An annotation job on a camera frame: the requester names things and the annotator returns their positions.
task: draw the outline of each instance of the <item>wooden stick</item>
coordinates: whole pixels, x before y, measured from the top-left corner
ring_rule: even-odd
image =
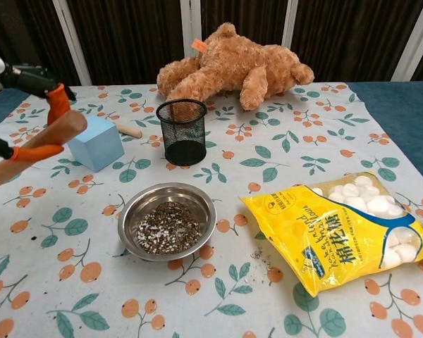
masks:
[[[87,127],[86,118],[78,111],[68,111],[26,142],[23,148],[35,148],[47,144],[63,145],[83,132]],[[28,169],[34,162],[19,162],[3,160],[0,162],[0,185]]]
[[[128,127],[126,125],[118,125],[117,123],[115,123],[115,125],[118,128],[118,131],[122,132],[123,134],[133,136],[137,139],[142,137],[142,131],[139,129]]]

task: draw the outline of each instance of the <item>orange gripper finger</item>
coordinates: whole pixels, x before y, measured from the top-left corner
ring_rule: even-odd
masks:
[[[64,150],[58,144],[49,144],[46,146],[37,146],[36,148],[14,147],[14,154],[11,161],[38,162],[46,158],[55,156]]]
[[[47,101],[50,105],[49,115],[47,116],[48,125],[51,125],[56,119],[71,109],[69,98],[66,95],[64,84],[62,83],[58,88],[47,93]]]

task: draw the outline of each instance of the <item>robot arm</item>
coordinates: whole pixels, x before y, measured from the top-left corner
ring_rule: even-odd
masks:
[[[55,77],[46,68],[30,65],[10,65],[0,58],[0,90],[3,88],[16,88],[28,94],[46,99],[50,104],[48,124],[70,110],[70,100],[75,100],[72,91]],[[31,159],[44,159],[63,151],[60,146],[44,149],[19,149],[11,148],[7,142],[0,139],[0,157],[5,159],[27,161]]]

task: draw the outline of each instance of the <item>orange tag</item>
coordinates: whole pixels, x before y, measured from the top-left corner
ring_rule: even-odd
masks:
[[[207,44],[205,42],[200,41],[199,39],[195,39],[191,47],[199,51],[200,53],[205,53],[205,49],[207,49]]]

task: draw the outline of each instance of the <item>brown teddy bear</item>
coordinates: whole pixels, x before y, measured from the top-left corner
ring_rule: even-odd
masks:
[[[157,86],[167,100],[204,102],[221,90],[238,89],[243,109],[251,111],[270,96],[314,79],[312,69],[290,49],[256,44],[237,35],[231,23],[219,26],[204,43],[203,53],[160,70]]]

